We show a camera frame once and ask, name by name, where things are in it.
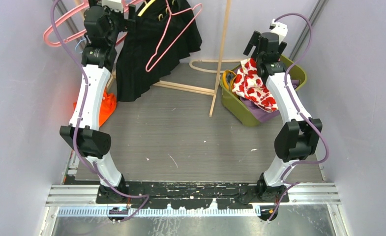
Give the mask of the red white patterned garment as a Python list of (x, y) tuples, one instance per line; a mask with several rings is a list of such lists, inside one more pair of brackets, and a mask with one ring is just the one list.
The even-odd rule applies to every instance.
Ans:
[(231, 92), (239, 98), (251, 101), (268, 113), (278, 111), (274, 97), (262, 78), (257, 75), (256, 62), (252, 58), (240, 61), (240, 67), (231, 85)]

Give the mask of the purple skirt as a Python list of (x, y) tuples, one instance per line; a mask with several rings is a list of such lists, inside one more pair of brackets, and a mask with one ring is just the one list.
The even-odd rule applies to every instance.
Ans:
[(238, 107), (235, 115), (245, 126), (256, 126), (279, 115), (279, 109), (273, 113), (268, 113), (254, 105), (251, 101), (239, 98), (238, 96), (237, 105)]

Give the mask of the pink plastic hanger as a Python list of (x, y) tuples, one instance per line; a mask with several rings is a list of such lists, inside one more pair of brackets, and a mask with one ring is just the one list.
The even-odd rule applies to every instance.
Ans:
[(81, 14), (83, 16), (83, 10), (86, 10), (91, 5), (97, 3), (101, 6), (107, 6), (112, 12), (119, 13), (123, 16), (121, 20), (122, 31), (129, 31), (135, 27), (136, 23), (136, 5), (141, 3), (142, 0), (75, 0), (76, 6), (67, 11), (61, 16), (62, 23), (72, 18), (75, 14)]

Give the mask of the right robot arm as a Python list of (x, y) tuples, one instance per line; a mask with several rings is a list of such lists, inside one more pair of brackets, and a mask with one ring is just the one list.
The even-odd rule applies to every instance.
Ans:
[(244, 55), (251, 55), (258, 76), (277, 102), (283, 127), (274, 140), (275, 158), (261, 174), (255, 188), (263, 202), (275, 201), (286, 191), (284, 183), (297, 164), (305, 163), (319, 140), (322, 122), (312, 118), (300, 102), (288, 73), (289, 66), (280, 57), (287, 44), (273, 32), (253, 32)]

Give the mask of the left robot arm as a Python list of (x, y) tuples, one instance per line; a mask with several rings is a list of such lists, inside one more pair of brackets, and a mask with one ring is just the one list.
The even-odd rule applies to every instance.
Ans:
[(123, 174), (110, 154), (111, 136), (99, 130), (99, 118), (103, 94), (117, 56), (118, 35), (133, 30), (135, 18), (133, 4), (129, 5), (127, 18), (108, 6), (93, 5), (85, 11), (87, 44), (82, 60), (77, 62), (82, 71), (82, 83), (73, 116), (69, 124), (59, 130), (80, 162), (98, 175), (98, 204), (123, 203), (128, 197)]

